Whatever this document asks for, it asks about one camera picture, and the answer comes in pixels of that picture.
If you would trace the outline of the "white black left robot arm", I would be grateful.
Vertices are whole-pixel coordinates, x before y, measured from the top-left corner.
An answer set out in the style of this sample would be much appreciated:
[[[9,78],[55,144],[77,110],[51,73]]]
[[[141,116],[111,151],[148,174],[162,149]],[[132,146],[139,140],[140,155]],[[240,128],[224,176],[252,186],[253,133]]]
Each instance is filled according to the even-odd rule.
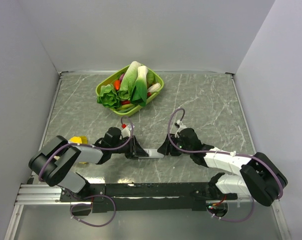
[[[28,166],[40,181],[51,187],[68,188],[73,197],[84,201],[89,197],[90,189],[84,177],[70,171],[72,166],[79,162],[101,165],[113,154],[124,154],[128,159],[150,157],[134,135],[125,136],[119,128],[111,127],[94,144],[73,143],[57,135],[30,159]]]

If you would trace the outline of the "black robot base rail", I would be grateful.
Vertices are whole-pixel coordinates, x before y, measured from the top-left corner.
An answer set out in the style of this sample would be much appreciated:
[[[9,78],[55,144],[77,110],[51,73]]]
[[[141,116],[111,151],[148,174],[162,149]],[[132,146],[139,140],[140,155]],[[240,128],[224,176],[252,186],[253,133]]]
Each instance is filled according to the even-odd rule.
[[[211,201],[237,200],[208,182],[92,183],[81,193],[63,190],[62,203],[85,203],[93,213],[108,211],[192,210],[205,211]]]

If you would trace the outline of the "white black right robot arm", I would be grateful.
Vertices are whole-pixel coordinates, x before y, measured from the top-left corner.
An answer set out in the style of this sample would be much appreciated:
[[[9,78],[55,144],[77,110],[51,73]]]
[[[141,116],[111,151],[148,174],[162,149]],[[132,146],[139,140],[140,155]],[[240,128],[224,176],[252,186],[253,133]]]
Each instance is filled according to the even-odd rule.
[[[157,152],[165,156],[188,154],[200,166],[220,169],[210,180],[209,193],[214,199],[227,194],[251,196],[269,207],[282,197],[288,184],[286,177],[264,153],[245,155],[222,151],[202,143],[192,128],[167,134]]]

